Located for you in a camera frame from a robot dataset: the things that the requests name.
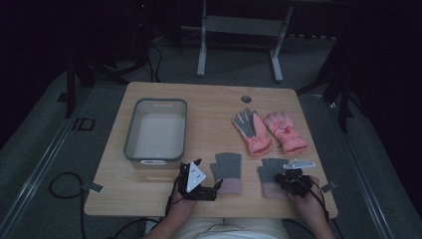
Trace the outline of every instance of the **white shirt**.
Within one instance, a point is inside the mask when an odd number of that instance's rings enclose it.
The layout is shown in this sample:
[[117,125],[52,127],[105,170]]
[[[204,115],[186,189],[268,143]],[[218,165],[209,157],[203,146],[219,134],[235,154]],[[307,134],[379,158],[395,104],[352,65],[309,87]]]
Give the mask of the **white shirt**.
[[276,237],[253,231],[206,232],[198,239],[277,239]]

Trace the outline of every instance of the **person's hand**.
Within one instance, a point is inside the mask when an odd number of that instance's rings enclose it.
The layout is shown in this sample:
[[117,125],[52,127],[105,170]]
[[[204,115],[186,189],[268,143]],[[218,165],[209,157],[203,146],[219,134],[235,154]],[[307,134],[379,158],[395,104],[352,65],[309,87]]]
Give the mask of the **person's hand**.
[[[319,180],[314,176],[310,176],[310,178],[314,182],[311,191],[322,201],[322,194],[317,187]],[[310,225],[316,238],[334,238],[325,218],[325,209],[321,207],[312,193],[307,193],[305,197],[289,193],[289,198],[295,203],[298,212]]]

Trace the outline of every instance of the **glove finger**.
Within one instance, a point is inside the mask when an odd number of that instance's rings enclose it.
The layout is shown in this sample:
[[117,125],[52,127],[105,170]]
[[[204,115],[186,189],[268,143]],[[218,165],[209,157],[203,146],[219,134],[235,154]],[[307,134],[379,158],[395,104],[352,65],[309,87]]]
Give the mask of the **glove finger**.
[[260,116],[258,115],[258,113],[254,112],[254,115],[252,117],[253,119],[253,130],[255,132],[255,135],[265,135],[266,133],[266,128],[264,123],[262,122]]
[[217,163],[223,165],[228,160],[240,163],[242,155],[236,152],[220,152],[215,154],[215,158],[217,159]]
[[286,170],[284,169],[284,165],[288,164],[289,161],[283,158],[263,158],[263,166],[267,168],[267,170],[272,171],[273,174],[277,173],[284,173]]
[[286,120],[285,115],[280,113],[280,112],[275,113],[275,118],[277,119],[277,121],[285,121]]
[[255,136],[251,129],[251,124],[245,115],[245,112],[237,113],[237,116],[233,119],[233,124],[242,135],[245,135],[246,137]]
[[292,118],[291,118],[291,116],[290,116],[290,114],[289,114],[289,113],[287,113],[287,112],[283,112],[283,117],[286,119],[286,124],[287,124],[288,126],[290,126],[290,127],[293,127],[293,126],[294,126],[294,124],[293,124],[293,120],[292,120]]
[[274,123],[271,121],[271,119],[267,116],[264,119],[264,124],[267,126],[267,128],[271,129],[274,127]]
[[277,122],[277,116],[275,113],[271,113],[267,115],[266,120],[268,120],[271,124],[274,124]]
[[248,128],[245,126],[245,124],[238,118],[233,119],[233,125],[236,127],[236,129],[243,135],[249,137],[250,133]]
[[216,179],[221,178],[241,178],[240,158],[231,158],[221,162],[211,163],[211,171]]
[[244,114],[245,114],[245,118],[246,118],[246,120],[247,120],[248,122],[251,122],[251,121],[252,121],[252,114],[253,114],[253,112],[251,111],[251,109],[246,108],[246,109],[244,110]]

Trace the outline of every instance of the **cable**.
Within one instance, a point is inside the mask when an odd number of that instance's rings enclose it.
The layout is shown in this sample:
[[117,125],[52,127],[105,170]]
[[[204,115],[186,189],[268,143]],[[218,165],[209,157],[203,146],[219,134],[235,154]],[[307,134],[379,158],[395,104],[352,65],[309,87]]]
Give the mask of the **cable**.
[[173,188],[171,189],[170,196],[168,196],[167,204],[165,205],[165,214],[164,214],[165,216],[167,216],[168,212],[170,211],[171,205],[176,204],[177,202],[179,202],[183,199],[183,197],[182,197],[181,199],[175,201],[174,203],[171,203],[171,201],[173,200],[174,190],[176,189],[176,185],[177,185],[177,183],[179,182],[179,179],[180,179],[180,175],[181,175],[181,173],[179,173],[179,175],[177,175],[176,179],[174,180]]
[[149,67],[151,68],[151,73],[152,73],[153,75],[155,75],[155,81],[156,81],[156,82],[158,82],[158,83],[160,83],[161,81],[160,81],[160,80],[159,80],[159,78],[158,78],[158,71],[159,71],[159,66],[161,65],[161,58],[162,58],[162,56],[161,56],[161,52],[158,50],[158,48],[156,48],[156,47],[154,47],[154,46],[152,46],[152,45],[150,45],[150,47],[151,47],[152,49],[154,49],[154,50],[158,53],[159,58],[158,58],[158,63],[157,63],[157,67],[156,67],[155,71],[152,69],[152,66],[151,66],[151,63],[150,63],[150,61],[149,61],[149,58],[148,58],[148,64],[149,64]]
[[[59,179],[62,176],[65,176],[65,175],[72,175],[72,176],[74,176],[78,180],[78,182],[80,184],[80,193],[74,194],[74,195],[70,195],[70,196],[63,196],[63,195],[57,194],[53,190],[53,185],[57,181],[57,179]],[[71,198],[75,198],[75,197],[81,196],[81,211],[80,211],[80,213],[81,213],[81,215],[80,215],[81,216],[80,217],[81,233],[82,233],[82,238],[85,239],[85,238],[87,238],[86,233],[85,233],[85,222],[84,222],[84,198],[85,198],[85,196],[84,196],[84,190],[82,189],[82,184],[83,184],[82,183],[82,179],[77,174],[75,174],[74,172],[63,172],[63,173],[60,173],[59,175],[57,175],[55,178],[53,178],[53,180],[50,182],[50,184],[49,184],[49,191],[50,191],[50,193],[53,196],[55,196],[57,198],[60,198],[60,199],[71,199]]]
[[151,82],[154,82],[154,70],[152,69],[151,60],[147,58],[146,62],[148,63],[149,69],[151,70]]
[[[60,194],[58,194],[57,192],[55,192],[55,191],[54,191],[54,184],[56,183],[56,181],[57,181],[60,177],[65,176],[65,175],[71,175],[71,176],[75,177],[75,178],[78,180],[79,187],[80,187],[80,193],[73,194],[73,195],[60,195]],[[54,197],[57,197],[57,198],[60,198],[60,199],[72,199],[72,198],[76,198],[76,197],[80,196],[80,199],[81,199],[81,207],[80,207],[81,233],[82,233],[82,237],[83,237],[84,239],[86,239],[86,238],[87,238],[87,235],[86,235],[86,230],[85,230],[85,220],[84,220],[84,199],[85,199],[85,190],[83,189],[83,185],[84,185],[84,184],[83,184],[83,181],[82,181],[81,177],[80,177],[80,176],[78,176],[76,173],[74,173],[74,172],[62,172],[62,173],[60,173],[59,175],[55,176],[55,177],[51,180],[51,182],[50,182],[50,184],[49,184],[49,191],[50,191],[50,193],[51,193]],[[127,227],[129,227],[130,225],[133,225],[133,224],[135,224],[135,223],[137,223],[137,222],[139,222],[139,224],[140,224],[140,222],[145,222],[145,221],[155,222],[156,224],[158,224],[158,223],[159,223],[157,220],[155,220],[155,219],[151,219],[151,218],[140,218],[140,219],[136,219],[136,220],[131,221],[131,222],[127,223],[126,225],[124,225],[121,229],[119,229],[119,230],[115,233],[115,235],[114,235],[113,237],[107,237],[107,239],[116,239],[116,238],[118,237],[118,235],[119,235],[119,234],[120,234],[120,233],[121,233],[124,229],[126,229]]]

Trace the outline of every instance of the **pink glove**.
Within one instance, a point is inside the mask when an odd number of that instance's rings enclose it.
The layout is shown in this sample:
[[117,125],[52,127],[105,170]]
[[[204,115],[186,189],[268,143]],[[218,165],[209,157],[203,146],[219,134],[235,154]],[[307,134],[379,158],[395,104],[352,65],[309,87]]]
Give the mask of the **pink glove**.
[[237,113],[233,124],[245,140],[251,156],[264,155],[273,147],[273,141],[267,137],[267,129],[257,112],[246,108]]
[[283,146],[283,153],[296,154],[307,149],[307,144],[295,131],[288,113],[275,112],[267,115],[264,124]]

